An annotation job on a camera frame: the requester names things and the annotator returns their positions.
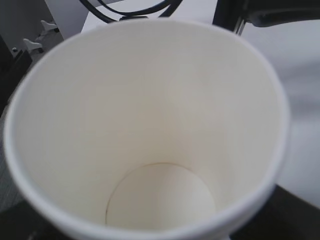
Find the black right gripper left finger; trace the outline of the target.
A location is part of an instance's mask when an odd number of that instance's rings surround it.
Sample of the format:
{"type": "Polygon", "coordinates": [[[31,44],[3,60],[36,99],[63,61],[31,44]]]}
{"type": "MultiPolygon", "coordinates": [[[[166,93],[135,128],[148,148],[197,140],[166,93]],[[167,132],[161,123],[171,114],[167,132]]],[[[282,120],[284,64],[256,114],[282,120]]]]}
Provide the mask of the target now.
{"type": "Polygon", "coordinates": [[[69,240],[28,204],[17,204],[0,213],[2,240],[69,240]]]}

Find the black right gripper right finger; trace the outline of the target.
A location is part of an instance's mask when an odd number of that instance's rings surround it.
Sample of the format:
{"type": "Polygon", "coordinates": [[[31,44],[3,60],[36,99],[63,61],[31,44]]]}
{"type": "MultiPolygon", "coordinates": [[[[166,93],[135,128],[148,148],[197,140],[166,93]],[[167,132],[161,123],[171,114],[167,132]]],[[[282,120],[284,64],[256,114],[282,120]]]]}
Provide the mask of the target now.
{"type": "Polygon", "coordinates": [[[232,240],[318,240],[320,210],[276,186],[263,208],[232,240]]]}

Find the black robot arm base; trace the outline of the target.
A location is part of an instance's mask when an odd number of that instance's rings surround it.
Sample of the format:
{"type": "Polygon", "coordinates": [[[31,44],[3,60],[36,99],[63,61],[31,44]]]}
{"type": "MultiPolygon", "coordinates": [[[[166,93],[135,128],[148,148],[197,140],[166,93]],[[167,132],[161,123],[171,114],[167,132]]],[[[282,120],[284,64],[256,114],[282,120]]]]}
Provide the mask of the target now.
{"type": "Polygon", "coordinates": [[[265,28],[319,18],[318,0],[219,0],[212,24],[240,35],[246,23],[265,28]]]}

